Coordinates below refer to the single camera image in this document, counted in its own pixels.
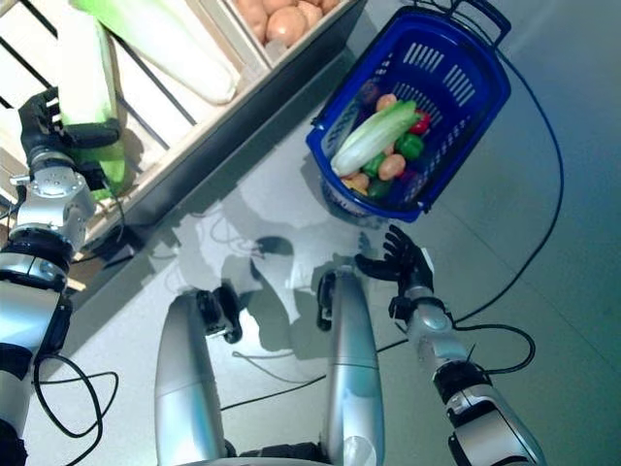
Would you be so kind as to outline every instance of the blue plastic basket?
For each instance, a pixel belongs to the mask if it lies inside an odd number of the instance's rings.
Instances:
[[[326,196],[355,216],[414,221],[441,194],[510,95],[494,47],[510,23],[484,0],[464,0],[501,29],[494,45],[452,19],[457,5],[440,13],[405,7],[393,16],[314,120],[307,138]],[[414,100],[431,116],[425,150],[408,163],[390,193],[374,202],[339,180],[330,167],[349,133],[373,114],[376,99],[394,93]]]

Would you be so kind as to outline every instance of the wire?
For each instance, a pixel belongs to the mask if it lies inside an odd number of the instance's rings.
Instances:
[[[113,372],[113,371],[99,372],[97,374],[89,374],[88,376],[86,376],[86,378],[89,380],[97,379],[99,377],[112,377],[114,379],[114,388],[113,388],[112,395],[110,395],[110,401],[108,401],[106,408],[104,408],[103,411],[101,412],[101,417],[105,417],[108,411],[110,410],[110,407],[113,405],[113,402],[116,398],[116,393],[118,392],[118,385],[120,383],[120,377],[118,376],[116,372]],[[65,383],[81,382],[81,381],[82,381],[82,378],[75,377],[72,379],[62,379],[60,381],[42,381],[42,382],[39,382],[39,384],[40,385],[61,385]],[[93,423],[93,425],[90,426],[90,430],[92,430],[95,426],[96,426],[96,423]]]
[[[107,180],[103,180],[103,185],[112,195],[114,203],[118,208],[118,213],[120,214],[120,229],[118,230],[118,236],[116,237],[116,242],[120,243],[120,240],[123,238],[123,233],[125,232],[125,212],[123,211],[123,206],[121,205],[118,196],[116,196]]]
[[[481,368],[483,373],[487,376],[494,376],[494,375],[499,375],[499,374],[511,374],[513,372],[521,371],[522,369],[526,368],[526,366],[528,366],[531,362],[533,362],[533,359],[535,359],[535,353],[537,351],[535,340],[533,339],[533,337],[531,337],[528,333],[526,333],[524,330],[520,328],[513,327],[512,325],[505,325],[503,323],[485,323],[485,324],[480,324],[480,325],[471,325],[469,327],[458,327],[456,325],[453,325],[453,328],[457,330],[458,332],[471,332],[475,330],[506,330],[507,332],[515,333],[521,336],[522,338],[524,338],[524,340],[526,340],[526,342],[528,343],[528,347],[529,347],[528,355],[524,358],[522,362],[520,362],[519,364],[515,364],[514,366],[510,366],[510,367],[503,368],[503,369],[482,369]]]
[[[252,359],[252,356],[246,356],[245,354],[240,353],[239,351],[233,351],[232,352],[232,356],[233,357],[239,357],[240,359],[243,359],[245,362],[247,362],[248,364],[256,367],[259,371],[263,372],[264,374],[267,374],[268,376],[270,376],[273,379],[276,379],[277,381],[281,381],[281,382],[285,382],[285,383],[294,383],[294,384],[304,384],[307,383],[308,381],[291,381],[289,379],[286,379],[285,377],[281,377],[278,374],[273,373],[272,371],[266,369],[265,367],[261,366],[260,364],[254,362]]]
[[[395,343],[391,343],[390,345],[387,345],[385,347],[382,347],[382,348],[378,349],[377,350],[377,354],[380,354],[380,353],[382,353],[384,351],[387,351],[387,350],[391,350],[391,349],[393,349],[395,347],[398,347],[399,345],[402,345],[403,343],[407,343],[407,342],[408,342],[408,339],[404,339],[404,340],[399,340],[399,341],[397,341]],[[323,381],[326,377],[327,376],[324,374],[323,376],[319,376],[319,377],[317,377],[315,379],[312,379],[312,380],[310,380],[310,381],[308,381],[308,382],[306,382],[306,383],[304,383],[302,385],[294,386],[293,388],[287,388],[286,390],[277,391],[276,393],[271,393],[269,395],[259,396],[257,398],[251,398],[249,400],[241,401],[241,402],[235,403],[233,405],[225,406],[220,411],[224,412],[224,411],[232,410],[233,408],[239,408],[240,406],[249,405],[251,403],[256,403],[256,402],[259,402],[259,401],[267,400],[269,398],[274,398],[276,396],[285,395],[287,393],[291,393],[291,392],[296,391],[296,390],[301,390],[302,388],[306,388],[306,387],[314,385],[314,384],[316,384],[316,383],[318,383],[320,381]]]
[[[431,5],[431,6],[437,8],[437,9],[443,11],[443,12],[446,12],[446,7],[443,7],[443,6],[439,5],[439,4],[437,4],[434,0],[432,0],[431,2],[417,1],[416,3],[417,4],[422,4],[422,5]],[[464,15],[464,14],[459,13],[459,12],[453,12],[453,15],[455,17],[459,17],[460,19],[466,21],[467,23],[464,23],[464,22],[461,22],[461,21],[460,22],[463,25],[465,25],[466,27],[472,27],[473,29],[475,29],[477,34],[479,34],[482,38],[484,38],[489,43],[490,46],[493,46],[494,41],[483,30],[483,28],[480,25],[478,25],[474,20],[472,20],[467,15]],[[524,88],[528,92],[529,96],[531,97],[531,100],[535,104],[535,107],[537,107],[537,110],[539,112],[539,115],[541,116],[541,119],[543,119],[543,122],[545,123],[545,128],[547,129],[547,132],[548,132],[548,134],[550,136],[550,139],[552,140],[552,144],[554,145],[554,150],[556,152],[556,158],[557,158],[558,167],[559,167],[559,192],[558,192],[558,197],[557,197],[557,201],[556,201],[556,207],[554,208],[554,214],[553,214],[552,219],[551,219],[551,221],[550,221],[550,223],[549,223],[549,225],[547,227],[547,230],[545,231],[545,234],[543,235],[543,238],[539,241],[538,245],[535,247],[533,252],[531,252],[531,254],[528,256],[528,258],[526,259],[526,261],[524,262],[522,267],[520,267],[520,269],[517,271],[517,273],[513,276],[511,281],[509,283],[507,283],[507,285],[505,285],[505,287],[503,289],[501,289],[501,291],[499,291],[494,297],[492,297],[485,304],[483,304],[482,306],[479,306],[474,311],[471,311],[471,312],[465,314],[464,316],[461,316],[461,317],[455,319],[455,323],[459,323],[459,322],[463,322],[465,320],[468,320],[469,318],[472,318],[472,317],[482,313],[487,308],[489,308],[490,306],[494,305],[503,296],[505,296],[505,294],[507,294],[507,292],[515,285],[515,283],[520,279],[520,277],[522,277],[522,275],[524,274],[526,269],[529,267],[529,265],[531,265],[531,263],[533,262],[535,257],[537,257],[539,255],[540,251],[543,249],[543,247],[546,245],[547,241],[549,240],[550,236],[552,235],[552,232],[554,231],[554,229],[556,227],[556,223],[558,221],[559,214],[561,213],[561,207],[563,205],[563,198],[565,196],[565,164],[563,162],[563,153],[561,151],[561,146],[560,146],[559,141],[558,141],[558,139],[556,137],[556,133],[554,131],[552,123],[550,123],[550,120],[549,120],[549,118],[547,116],[547,113],[543,109],[543,106],[539,102],[539,99],[537,98],[537,95],[535,94],[535,92],[533,91],[531,86],[529,85],[529,83],[526,80],[526,78],[524,77],[524,75],[522,75],[522,73],[520,73],[520,71],[515,67],[515,65],[513,65],[513,63],[505,56],[505,54],[502,53],[498,49],[498,47],[494,47],[494,52],[505,63],[505,65],[513,73],[513,75],[515,75],[515,77],[522,83],[522,85],[524,86]]]
[[[120,214],[120,228],[118,229],[118,235],[116,236],[116,241],[114,242],[116,245],[118,245],[120,241],[122,240],[123,234],[125,233],[125,228],[127,227],[127,223],[125,220],[125,212],[123,211],[123,206],[120,202],[120,199],[118,199],[118,196],[114,193],[108,181],[103,179],[102,184],[104,185],[104,188],[106,188],[110,192],[110,195],[112,196],[114,203],[116,204],[116,207],[118,208],[118,213]],[[102,253],[103,252],[93,253],[93,255],[90,255],[89,257],[85,257],[84,259],[74,260],[72,264],[83,264],[84,262],[89,262],[94,259],[99,259],[101,258]]]
[[[59,360],[59,361],[63,362],[64,364],[67,364],[69,367],[71,367],[78,374],[78,377],[76,379],[69,379],[67,381],[52,381],[51,383],[42,382],[41,379],[40,379],[40,369],[41,369],[41,365],[43,364],[43,362],[46,361],[47,359],[56,359],[56,360]],[[96,377],[101,377],[101,376],[103,376],[103,374],[105,374],[105,373],[96,374],[95,376]],[[67,463],[66,466],[74,466],[74,465],[78,464],[80,461],[85,459],[89,454],[91,454],[97,448],[97,446],[99,445],[99,442],[101,442],[101,439],[102,439],[103,433],[104,433],[104,423],[103,423],[104,413],[107,412],[108,408],[110,407],[110,405],[114,401],[114,397],[116,396],[116,391],[118,389],[118,375],[117,374],[114,374],[114,375],[115,375],[115,377],[114,377],[114,392],[113,392],[113,396],[111,397],[111,401],[109,402],[108,406],[106,407],[106,410],[104,410],[104,412],[102,412],[101,406],[99,404],[99,398],[97,397],[97,392],[95,391],[95,388],[93,387],[92,383],[90,382],[89,376],[87,376],[82,371],[82,369],[78,366],[78,364],[76,364],[71,359],[69,359],[69,358],[67,358],[65,356],[61,356],[60,354],[43,354],[43,355],[37,356],[37,359],[35,360],[35,364],[34,364],[33,385],[34,385],[34,388],[35,388],[35,393],[37,394],[37,398],[39,399],[39,402],[41,403],[41,407],[43,408],[44,412],[48,415],[49,420],[51,420],[51,422],[63,434],[65,434],[68,437],[71,437],[72,439],[79,439],[81,437],[84,437],[87,434],[89,434],[95,427],[97,428],[97,435],[96,435],[95,440],[93,441],[93,443],[90,445],[90,447],[88,447],[76,459],[74,459],[70,463]],[[76,381],[82,381],[84,383],[84,385],[86,386],[86,389],[88,390],[88,394],[90,395],[90,399],[93,402],[93,408],[95,410],[95,419],[96,419],[95,423],[93,425],[91,425],[88,429],[86,429],[85,431],[80,432],[80,433],[76,433],[76,432],[73,432],[73,431],[69,430],[58,419],[58,417],[56,417],[56,415],[53,413],[53,411],[49,407],[48,402],[46,401],[46,398],[45,398],[45,396],[43,394],[43,391],[41,389],[41,385],[42,384],[68,383],[68,382],[76,382]]]

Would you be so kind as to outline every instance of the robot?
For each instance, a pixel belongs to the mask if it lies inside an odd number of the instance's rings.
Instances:
[[[21,440],[32,393],[33,368],[58,355],[69,330],[71,302],[63,292],[74,254],[94,214],[91,190],[105,178],[96,164],[80,166],[74,148],[108,145],[118,124],[60,127],[54,89],[20,110],[29,176],[16,227],[0,250],[0,464],[22,466]],[[459,466],[545,465],[538,442],[489,377],[469,358],[442,300],[434,295],[426,253],[390,227],[383,260],[358,255],[367,276],[397,282],[389,307],[407,326],[454,431],[448,446]],[[206,335],[242,338],[231,288],[194,290],[171,304],[162,331],[155,384],[155,437],[160,466],[334,464],[377,466],[384,459],[384,425],[376,343],[354,267],[326,274],[317,291],[317,323],[332,333],[328,415],[316,444],[275,446],[236,456],[224,440]]]

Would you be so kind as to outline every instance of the potato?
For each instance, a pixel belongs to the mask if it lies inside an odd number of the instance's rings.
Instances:
[[[307,21],[309,22],[309,29],[315,26],[322,18],[323,12],[319,7],[315,7],[312,3],[306,2],[304,0],[300,0],[298,3],[298,8],[307,17]]]
[[[267,39],[280,40],[287,47],[295,44],[309,28],[307,17],[298,7],[285,7],[277,10],[268,20]]]
[[[237,8],[240,15],[260,43],[265,42],[265,33],[268,27],[268,14],[263,8],[262,0],[237,0]]]
[[[379,165],[378,177],[383,182],[389,182],[395,177],[401,176],[406,170],[406,160],[398,153],[393,153],[384,158]]]
[[[332,10],[334,10],[340,3],[341,0],[321,0],[321,10],[323,11],[324,15],[327,15]]]
[[[263,8],[265,12],[271,16],[277,10],[285,7],[297,7],[298,0],[263,0]]]
[[[396,102],[397,96],[395,94],[384,94],[377,99],[376,112],[381,112],[382,110],[395,105]]]

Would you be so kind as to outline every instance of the red bell pepper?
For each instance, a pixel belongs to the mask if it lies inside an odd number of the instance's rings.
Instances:
[[[422,110],[416,110],[414,113],[420,115],[420,119],[412,128],[408,130],[408,132],[420,136],[421,134],[424,134],[427,129],[429,129],[429,125],[431,124],[431,116]]]

